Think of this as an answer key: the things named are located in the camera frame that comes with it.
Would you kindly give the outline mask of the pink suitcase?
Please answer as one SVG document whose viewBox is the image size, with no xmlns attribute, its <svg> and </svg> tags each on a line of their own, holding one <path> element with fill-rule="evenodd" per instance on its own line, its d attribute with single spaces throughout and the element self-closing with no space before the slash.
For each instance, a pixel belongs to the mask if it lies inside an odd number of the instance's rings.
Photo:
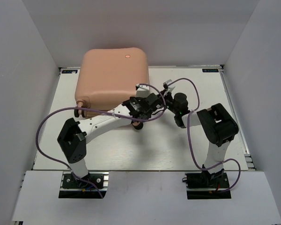
<svg viewBox="0 0 281 225">
<path fill-rule="evenodd" d="M 145 52 L 136 47 L 92 49 L 85 53 L 75 90 L 74 116 L 91 118 L 136 96 L 136 85 L 149 82 Z"/>
</svg>

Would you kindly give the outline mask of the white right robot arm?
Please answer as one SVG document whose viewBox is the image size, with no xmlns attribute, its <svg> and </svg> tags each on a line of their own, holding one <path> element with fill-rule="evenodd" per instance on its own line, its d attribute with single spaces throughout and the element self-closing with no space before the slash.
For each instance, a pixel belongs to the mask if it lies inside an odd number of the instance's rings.
<svg viewBox="0 0 281 225">
<path fill-rule="evenodd" d="M 166 108 L 174 113 L 178 127 L 187 128 L 201 125 L 209 141 L 207 158 L 201 168 L 202 181 L 208 187 L 213 187 L 224 172 L 223 161 L 229 144 L 239 132 L 237 123 L 221 103 L 208 109 L 191 112 L 188 108 L 187 96 L 177 93 L 174 96 L 167 91 L 161 92 L 165 99 Z"/>
</svg>

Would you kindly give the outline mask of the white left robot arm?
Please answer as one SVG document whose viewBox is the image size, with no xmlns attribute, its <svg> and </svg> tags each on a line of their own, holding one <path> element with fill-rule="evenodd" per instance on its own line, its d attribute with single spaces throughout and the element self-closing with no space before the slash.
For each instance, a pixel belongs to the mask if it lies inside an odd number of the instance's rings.
<svg viewBox="0 0 281 225">
<path fill-rule="evenodd" d="M 85 187 L 89 183 L 90 176 L 84 158 L 87 154 L 86 145 L 90 141 L 135 121 L 148 121 L 157 109 L 165 106 L 165 99 L 161 93 L 151 93 L 147 97 L 131 97 L 114 109 L 90 119 L 66 120 L 57 142 L 69 163 L 74 182 L 79 187 Z"/>
</svg>

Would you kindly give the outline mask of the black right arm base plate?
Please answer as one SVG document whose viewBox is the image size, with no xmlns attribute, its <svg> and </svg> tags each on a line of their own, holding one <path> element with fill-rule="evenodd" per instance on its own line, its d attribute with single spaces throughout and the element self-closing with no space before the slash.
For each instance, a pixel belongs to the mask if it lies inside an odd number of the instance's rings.
<svg viewBox="0 0 281 225">
<path fill-rule="evenodd" d="M 182 182 L 186 184 L 188 200 L 217 200 L 231 199 L 228 176 L 226 173 L 209 181 L 207 176 L 201 173 L 186 173 Z"/>
</svg>

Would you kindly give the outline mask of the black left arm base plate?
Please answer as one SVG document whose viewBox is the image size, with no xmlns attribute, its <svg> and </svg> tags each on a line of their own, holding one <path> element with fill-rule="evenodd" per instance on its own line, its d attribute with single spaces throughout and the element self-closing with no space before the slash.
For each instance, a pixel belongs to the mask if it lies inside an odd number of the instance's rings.
<svg viewBox="0 0 281 225">
<path fill-rule="evenodd" d="M 88 181 L 95 184 L 98 190 L 90 183 L 76 180 L 70 172 L 64 172 L 59 189 L 60 199 L 102 199 L 108 188 L 108 172 L 90 172 Z"/>
</svg>

